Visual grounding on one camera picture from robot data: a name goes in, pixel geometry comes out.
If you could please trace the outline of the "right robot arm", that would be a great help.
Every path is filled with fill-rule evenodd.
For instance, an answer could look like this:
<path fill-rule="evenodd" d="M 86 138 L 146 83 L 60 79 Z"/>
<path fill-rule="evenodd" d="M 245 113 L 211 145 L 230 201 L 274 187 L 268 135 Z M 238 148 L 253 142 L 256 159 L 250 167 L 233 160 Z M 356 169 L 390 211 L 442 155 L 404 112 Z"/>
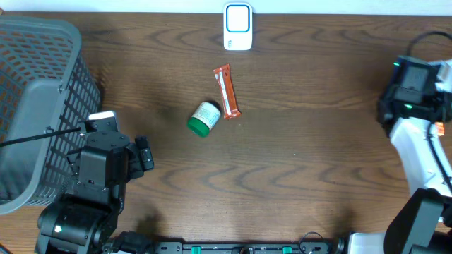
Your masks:
<path fill-rule="evenodd" d="M 396 148 L 410 199 L 383 233 L 353 233 L 348 253 L 450 253 L 451 165 L 439 124 L 451 120 L 451 86 L 390 85 L 378 101 L 379 122 Z"/>

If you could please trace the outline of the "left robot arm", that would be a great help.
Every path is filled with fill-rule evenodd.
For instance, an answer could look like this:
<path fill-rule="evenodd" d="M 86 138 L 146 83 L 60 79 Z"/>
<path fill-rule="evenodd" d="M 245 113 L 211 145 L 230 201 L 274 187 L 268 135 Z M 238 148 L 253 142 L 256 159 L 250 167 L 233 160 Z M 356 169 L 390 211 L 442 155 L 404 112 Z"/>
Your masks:
<path fill-rule="evenodd" d="M 127 183 L 154 168 L 148 139 L 123 135 L 114 112 L 91 114 L 78 126 L 86 143 L 66 156 L 73 174 L 38 218 L 36 253 L 108 252 Z"/>

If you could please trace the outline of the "green lid white jar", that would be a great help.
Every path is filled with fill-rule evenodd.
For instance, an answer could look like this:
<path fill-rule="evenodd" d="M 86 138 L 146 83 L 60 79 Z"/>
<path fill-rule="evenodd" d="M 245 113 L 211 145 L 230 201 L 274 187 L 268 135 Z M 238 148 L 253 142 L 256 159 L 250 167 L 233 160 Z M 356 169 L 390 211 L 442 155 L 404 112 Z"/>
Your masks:
<path fill-rule="evenodd" d="M 202 102 L 188 120 L 187 126 L 196 135 L 205 138 L 221 117 L 220 110 L 210 102 Z"/>

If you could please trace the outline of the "orange white small box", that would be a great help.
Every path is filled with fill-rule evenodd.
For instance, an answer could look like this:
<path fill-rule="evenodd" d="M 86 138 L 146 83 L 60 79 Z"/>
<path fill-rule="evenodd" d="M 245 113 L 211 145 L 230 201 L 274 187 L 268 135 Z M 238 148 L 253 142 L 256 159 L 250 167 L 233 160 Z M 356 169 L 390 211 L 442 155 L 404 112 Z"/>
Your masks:
<path fill-rule="evenodd" d="M 435 126 L 436 126 L 436 133 L 437 133 L 437 135 L 439 137 L 443 136 L 445 134 L 444 123 L 443 122 L 436 122 Z"/>

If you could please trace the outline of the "orange snack bar wrapper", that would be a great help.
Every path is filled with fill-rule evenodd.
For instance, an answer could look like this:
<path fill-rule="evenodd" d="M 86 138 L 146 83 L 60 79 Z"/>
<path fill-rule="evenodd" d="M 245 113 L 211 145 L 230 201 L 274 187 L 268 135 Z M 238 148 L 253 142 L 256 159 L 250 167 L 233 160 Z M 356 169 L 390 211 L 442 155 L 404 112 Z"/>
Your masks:
<path fill-rule="evenodd" d="M 230 65 L 216 68 L 213 72 L 222 95 L 224 118 L 233 119 L 241 116 L 232 84 Z"/>

